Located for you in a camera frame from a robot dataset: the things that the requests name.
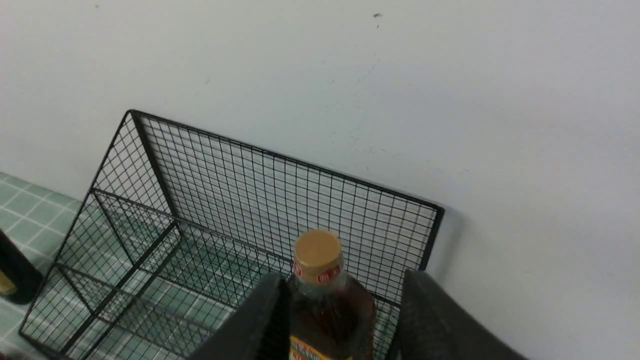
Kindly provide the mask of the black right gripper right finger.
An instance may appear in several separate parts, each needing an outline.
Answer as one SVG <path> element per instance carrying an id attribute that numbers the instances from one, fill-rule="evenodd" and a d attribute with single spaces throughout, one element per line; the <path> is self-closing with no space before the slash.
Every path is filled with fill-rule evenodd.
<path id="1" fill-rule="evenodd" d="M 403 360 L 524 360 L 425 271 L 407 269 L 397 326 Z"/>

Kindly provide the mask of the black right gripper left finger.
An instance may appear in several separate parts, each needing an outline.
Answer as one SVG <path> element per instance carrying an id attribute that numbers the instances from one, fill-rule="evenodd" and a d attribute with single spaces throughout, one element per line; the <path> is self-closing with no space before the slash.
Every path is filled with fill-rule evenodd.
<path id="1" fill-rule="evenodd" d="M 188 355 L 189 360 L 288 360 L 291 294 L 279 273 L 267 274 L 238 309 Z"/>

